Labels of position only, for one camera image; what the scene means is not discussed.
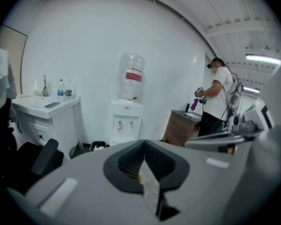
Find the white t-shirt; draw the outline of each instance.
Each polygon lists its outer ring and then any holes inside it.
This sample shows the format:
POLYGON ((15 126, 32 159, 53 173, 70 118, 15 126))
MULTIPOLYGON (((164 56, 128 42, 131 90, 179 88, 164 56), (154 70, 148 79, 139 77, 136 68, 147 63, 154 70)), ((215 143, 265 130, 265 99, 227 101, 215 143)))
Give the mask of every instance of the white t-shirt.
POLYGON ((222 89, 217 96, 208 97, 204 106, 204 112, 225 121, 228 114, 226 93, 229 92, 233 84, 232 74, 227 68, 219 67, 214 76, 214 80, 217 80, 222 84, 222 89))

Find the chair armrest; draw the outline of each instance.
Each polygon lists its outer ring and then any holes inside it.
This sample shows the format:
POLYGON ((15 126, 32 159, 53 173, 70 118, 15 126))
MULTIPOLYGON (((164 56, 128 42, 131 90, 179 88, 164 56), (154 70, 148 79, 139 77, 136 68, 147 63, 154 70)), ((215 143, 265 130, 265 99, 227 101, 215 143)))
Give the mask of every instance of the chair armrest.
POLYGON ((188 149, 195 149, 195 150, 200 150, 200 151, 208 151, 208 152, 218 152, 219 147, 225 146, 223 145, 217 145, 217 144, 191 144, 186 142, 185 143, 185 148, 188 149))
POLYGON ((241 135, 219 133, 190 139, 186 141, 185 148, 210 152, 223 152, 222 150, 226 150, 228 145, 238 145, 244 141, 245 138, 241 135))
POLYGON ((57 151, 58 141, 50 139, 38 155, 31 171, 39 176, 44 176, 52 167, 52 160, 57 151))

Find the man's arm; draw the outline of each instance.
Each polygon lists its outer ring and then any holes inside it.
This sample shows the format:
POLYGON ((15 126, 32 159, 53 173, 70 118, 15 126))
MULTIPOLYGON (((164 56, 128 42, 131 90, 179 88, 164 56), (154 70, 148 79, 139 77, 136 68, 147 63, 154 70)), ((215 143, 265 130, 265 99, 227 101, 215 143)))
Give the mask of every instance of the man's arm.
POLYGON ((217 96, 222 89, 222 84, 218 80, 212 82, 212 86, 206 91, 199 92, 199 97, 215 97, 217 96))
POLYGON ((221 89, 223 84, 225 84, 226 78, 227 78, 227 70, 223 67, 219 67, 217 69, 217 73, 215 74, 214 81, 212 82, 212 86, 207 89, 206 91, 201 91, 198 93, 199 97, 215 97, 217 96, 221 89))

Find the water bottle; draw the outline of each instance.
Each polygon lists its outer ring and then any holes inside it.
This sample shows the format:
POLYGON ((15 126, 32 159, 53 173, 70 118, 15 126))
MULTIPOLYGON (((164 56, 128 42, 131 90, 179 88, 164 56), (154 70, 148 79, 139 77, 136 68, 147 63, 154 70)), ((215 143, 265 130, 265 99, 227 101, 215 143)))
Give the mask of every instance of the water bottle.
POLYGON ((71 85, 71 80, 68 81, 68 83, 67 83, 66 97, 67 97, 68 100, 72 99, 72 85, 71 85))
POLYGON ((57 89, 57 100, 59 102, 64 101, 64 91, 65 91, 65 84, 62 79, 59 80, 59 85, 57 89))

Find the fluorescent light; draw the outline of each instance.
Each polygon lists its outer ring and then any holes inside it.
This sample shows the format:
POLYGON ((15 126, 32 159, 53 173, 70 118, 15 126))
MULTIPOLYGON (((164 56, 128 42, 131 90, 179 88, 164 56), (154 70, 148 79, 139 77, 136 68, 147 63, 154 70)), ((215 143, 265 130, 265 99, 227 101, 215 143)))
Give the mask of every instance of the fluorescent light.
POLYGON ((246 90, 246 91, 250 91, 250 92, 255 92, 255 93, 260 93, 260 91, 259 91, 259 90, 257 90, 257 89, 253 89, 253 88, 247 88, 247 87, 244 87, 244 90, 246 90))
POLYGON ((246 59, 252 60, 252 61, 268 62, 268 63, 273 63, 276 65, 281 65, 281 59, 263 56, 263 55, 247 54, 246 59))

